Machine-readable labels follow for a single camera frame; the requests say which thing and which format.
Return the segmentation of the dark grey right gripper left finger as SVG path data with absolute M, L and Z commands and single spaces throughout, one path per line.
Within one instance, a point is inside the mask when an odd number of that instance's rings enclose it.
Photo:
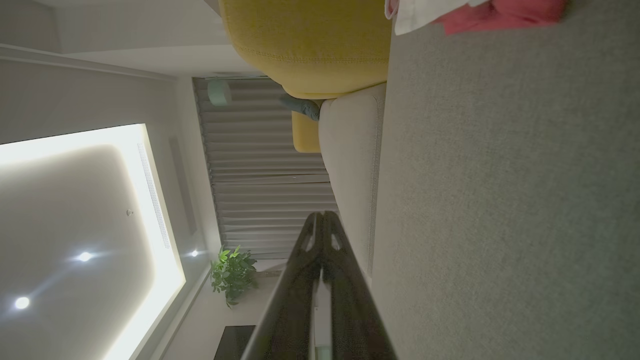
M 320 278 L 321 244 L 316 240 L 320 212 L 302 225 L 262 319 L 254 328 L 243 360 L 308 360 L 315 284 Z

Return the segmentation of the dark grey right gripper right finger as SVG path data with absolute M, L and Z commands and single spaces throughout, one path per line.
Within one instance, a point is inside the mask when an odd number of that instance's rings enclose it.
M 397 359 L 338 214 L 326 211 L 321 230 L 322 277 L 331 296 L 333 359 Z

